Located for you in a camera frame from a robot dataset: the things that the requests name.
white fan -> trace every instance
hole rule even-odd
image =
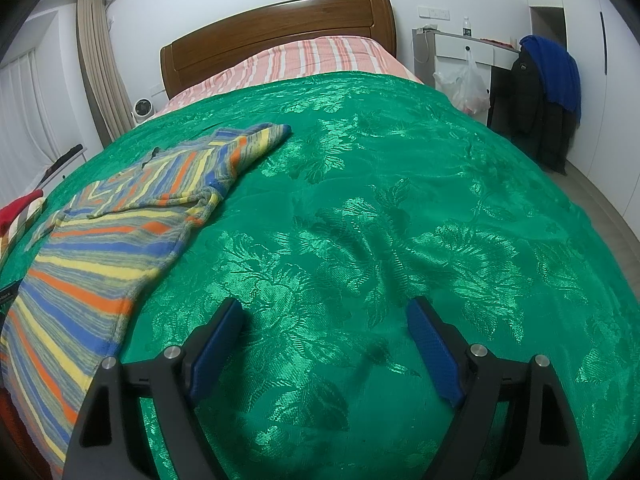
[[[139,99],[133,107],[131,115],[136,124],[142,124],[154,114],[154,106],[149,99]]]

green floral satin bedspread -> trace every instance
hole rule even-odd
[[[52,193],[219,126],[289,123],[144,298],[125,361],[180,344],[226,296],[248,310],[198,417],[231,479],[420,478],[452,417],[408,335],[424,294],[495,354],[544,353],[577,419],[591,479],[638,434],[640,316],[584,212],[444,95],[341,72],[243,89],[152,120]],[[1,275],[26,272],[23,240]],[[144,405],[163,479],[174,478]]]

beige curtain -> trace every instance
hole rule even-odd
[[[131,102],[113,57],[103,0],[78,0],[78,40],[86,74],[111,139],[132,129]]]

wardrobe handle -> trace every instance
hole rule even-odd
[[[602,41],[604,42],[604,75],[607,75],[607,29],[604,27],[602,11],[600,11],[600,23],[602,23]]]

cable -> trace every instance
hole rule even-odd
[[[424,61],[421,61],[417,57],[415,57],[415,48],[414,48],[415,36],[411,36],[411,50],[414,51],[414,61],[417,61],[420,64],[425,64],[429,60],[429,42],[427,41],[427,33],[424,30],[424,28],[422,29],[421,34],[424,35],[424,44],[427,46],[427,59],[425,59]]]

